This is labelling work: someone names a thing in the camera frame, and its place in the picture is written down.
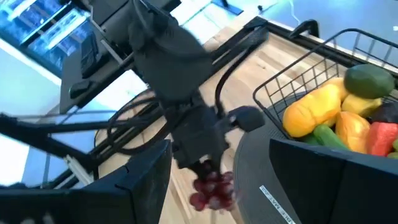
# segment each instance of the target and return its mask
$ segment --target window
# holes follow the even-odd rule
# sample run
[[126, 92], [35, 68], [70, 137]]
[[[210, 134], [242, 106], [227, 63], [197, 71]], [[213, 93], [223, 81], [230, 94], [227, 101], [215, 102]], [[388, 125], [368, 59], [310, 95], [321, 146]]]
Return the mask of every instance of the window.
[[[57, 0], [0, 0], [0, 37], [60, 77], [63, 59], [91, 32], [89, 15], [78, 9], [53, 19], [65, 9]], [[40, 28], [46, 23], [51, 27], [43, 33]], [[34, 33], [40, 37], [23, 47]]]

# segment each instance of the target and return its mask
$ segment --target white label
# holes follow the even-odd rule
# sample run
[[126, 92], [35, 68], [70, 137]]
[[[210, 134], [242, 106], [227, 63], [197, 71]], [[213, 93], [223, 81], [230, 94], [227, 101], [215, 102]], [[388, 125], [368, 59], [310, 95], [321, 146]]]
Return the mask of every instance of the white label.
[[278, 201], [271, 195], [271, 193], [269, 193], [265, 186], [262, 185], [260, 187], [260, 190], [268, 198], [270, 203], [276, 208], [276, 210], [279, 212], [280, 215], [282, 215], [282, 217], [286, 220], [288, 224], [296, 224], [289, 216], [289, 214], [282, 208], [282, 206], [279, 205]]

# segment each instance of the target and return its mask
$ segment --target toy fruit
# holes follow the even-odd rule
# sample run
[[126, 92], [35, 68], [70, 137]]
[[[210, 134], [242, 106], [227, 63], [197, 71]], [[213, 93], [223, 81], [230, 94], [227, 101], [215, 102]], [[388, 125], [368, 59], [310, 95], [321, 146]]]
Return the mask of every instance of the toy fruit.
[[392, 147], [394, 148], [395, 151], [398, 152], [398, 139], [396, 139], [396, 140], [392, 143]]
[[381, 98], [364, 99], [354, 94], [349, 94], [341, 105], [342, 111], [356, 113], [365, 118], [382, 104]]
[[327, 121], [323, 122], [323, 124], [325, 124], [325, 125], [327, 125], [329, 128], [331, 128], [331, 127], [333, 127], [333, 125], [336, 124], [336, 119], [337, 119], [337, 117], [334, 116], [334, 117], [328, 119]]
[[387, 157], [391, 159], [398, 159], [398, 152], [392, 152], [388, 154]]
[[398, 124], [398, 102], [383, 103], [371, 115], [372, 122]]
[[206, 206], [213, 210], [234, 209], [236, 194], [233, 186], [233, 173], [225, 172], [219, 175], [212, 171], [211, 162], [204, 161], [202, 168], [208, 172], [205, 178], [195, 179], [193, 188], [197, 191], [191, 194], [189, 203], [196, 211], [203, 211]]
[[342, 111], [337, 116], [336, 135], [351, 151], [365, 154], [370, 124], [358, 114]]
[[375, 156], [387, 156], [397, 139], [398, 124], [374, 122], [368, 132], [366, 147]]
[[318, 125], [313, 130], [313, 135], [317, 139], [317, 142], [319, 142], [319, 144], [322, 146], [330, 146], [336, 149], [348, 150], [347, 146], [344, 145], [344, 143], [340, 140], [340, 138], [337, 137], [333, 130], [325, 124]]
[[310, 134], [300, 138], [300, 142], [305, 142], [305, 143], [308, 143], [313, 146], [320, 145], [313, 133], [310, 133]]
[[346, 88], [344, 87], [344, 78], [341, 78], [341, 77], [331, 78], [331, 79], [327, 80], [324, 84], [322, 84], [322, 86], [325, 86], [328, 84], [335, 85], [339, 88], [341, 101], [343, 101], [348, 96], [349, 93], [346, 90]]
[[285, 130], [295, 138], [310, 134], [318, 124], [340, 111], [339, 88], [326, 85], [311, 91], [286, 108], [283, 116]]
[[344, 77], [346, 90], [365, 99], [387, 96], [394, 86], [394, 77], [386, 69], [371, 64], [353, 66]]

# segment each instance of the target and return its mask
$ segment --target orange squash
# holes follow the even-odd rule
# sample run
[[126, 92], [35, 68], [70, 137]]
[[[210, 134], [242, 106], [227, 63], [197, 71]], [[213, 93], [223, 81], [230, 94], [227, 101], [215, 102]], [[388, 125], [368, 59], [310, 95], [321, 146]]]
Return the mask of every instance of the orange squash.
[[367, 153], [366, 140], [370, 124], [358, 114], [342, 111], [337, 116], [336, 135], [354, 152]]
[[326, 85], [292, 103], [284, 112], [282, 123], [285, 130], [292, 137], [299, 138], [310, 134], [318, 124], [333, 119], [341, 111], [339, 94], [337, 86]]

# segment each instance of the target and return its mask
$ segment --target black bracket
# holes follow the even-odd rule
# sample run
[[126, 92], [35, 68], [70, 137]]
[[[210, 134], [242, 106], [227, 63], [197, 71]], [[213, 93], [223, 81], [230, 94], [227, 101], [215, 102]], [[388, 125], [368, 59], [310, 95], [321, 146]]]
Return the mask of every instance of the black bracket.
[[238, 16], [243, 12], [242, 9], [229, 4], [227, 0], [212, 0], [211, 3], [213, 3], [219, 7], [222, 7], [223, 9], [234, 14], [235, 16]]
[[310, 35], [319, 38], [319, 23], [313, 19], [304, 21], [290, 33], [289, 38], [294, 39], [305, 31], [308, 31]]

